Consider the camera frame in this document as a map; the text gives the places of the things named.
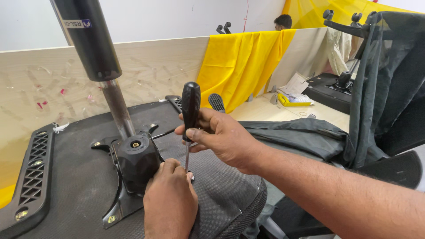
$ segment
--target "packing debris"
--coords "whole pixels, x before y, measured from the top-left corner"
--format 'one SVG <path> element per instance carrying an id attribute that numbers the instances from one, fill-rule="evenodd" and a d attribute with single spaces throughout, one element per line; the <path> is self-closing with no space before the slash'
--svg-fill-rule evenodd
<path id="1" fill-rule="evenodd" d="M 62 125 L 62 126 L 58 126 L 58 127 L 54 127 L 54 128 L 53 128 L 53 130 L 55 131 L 55 133 L 59 134 L 59 132 L 60 132 L 60 131 L 64 131 L 64 130 L 65 130 L 65 128 L 66 128 L 68 125 L 69 125 L 69 122 L 68 122 L 68 124 L 66 124 L 66 125 Z"/>

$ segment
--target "forearm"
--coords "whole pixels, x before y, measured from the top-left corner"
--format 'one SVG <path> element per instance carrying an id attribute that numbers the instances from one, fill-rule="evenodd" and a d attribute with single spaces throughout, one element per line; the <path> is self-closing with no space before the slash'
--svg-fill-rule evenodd
<path id="1" fill-rule="evenodd" d="M 256 173 L 342 238 L 425 235 L 425 195 L 312 159 L 262 150 Z"/>

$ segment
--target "red wire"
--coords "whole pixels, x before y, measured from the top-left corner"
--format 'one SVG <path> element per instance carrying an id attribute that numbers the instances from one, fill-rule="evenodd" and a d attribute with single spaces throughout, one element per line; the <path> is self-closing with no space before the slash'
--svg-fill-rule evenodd
<path id="1" fill-rule="evenodd" d="M 248 10 L 249 10 L 249 0 L 246 0 L 247 1 L 247 4 L 248 4 L 248 9 L 246 10 L 246 17 L 244 18 L 244 20 L 245 20 L 245 25 L 244 25 L 244 32 L 245 32 L 245 26 L 247 25 L 247 17 L 248 17 Z"/>

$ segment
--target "black hair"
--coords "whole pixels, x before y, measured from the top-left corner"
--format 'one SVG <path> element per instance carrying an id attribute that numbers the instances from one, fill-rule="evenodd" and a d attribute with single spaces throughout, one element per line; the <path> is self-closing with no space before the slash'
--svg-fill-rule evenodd
<path id="1" fill-rule="evenodd" d="M 288 14 L 282 14 L 275 19 L 275 23 L 290 29 L 292 27 L 292 18 Z"/>

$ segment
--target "screw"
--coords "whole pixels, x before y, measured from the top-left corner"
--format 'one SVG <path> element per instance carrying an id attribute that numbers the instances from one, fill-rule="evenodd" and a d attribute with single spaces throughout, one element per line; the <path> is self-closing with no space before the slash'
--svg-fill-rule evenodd
<path id="1" fill-rule="evenodd" d="M 24 218 L 27 214 L 28 214 L 28 210 L 25 210 L 25 211 L 19 212 L 18 214 L 16 214 L 16 216 L 15 216 L 15 220 L 19 221 L 19 220 L 21 220 L 22 218 Z"/>
<path id="2" fill-rule="evenodd" d="M 112 216 L 108 217 L 108 223 L 114 222 L 115 219 L 116 219 L 115 215 L 112 215 Z"/>
<path id="3" fill-rule="evenodd" d="M 36 166 L 36 165 L 39 165 L 39 164 L 41 164 L 43 161 L 41 161 L 41 160 L 37 160 L 37 161 L 35 161 L 31 166 Z"/>

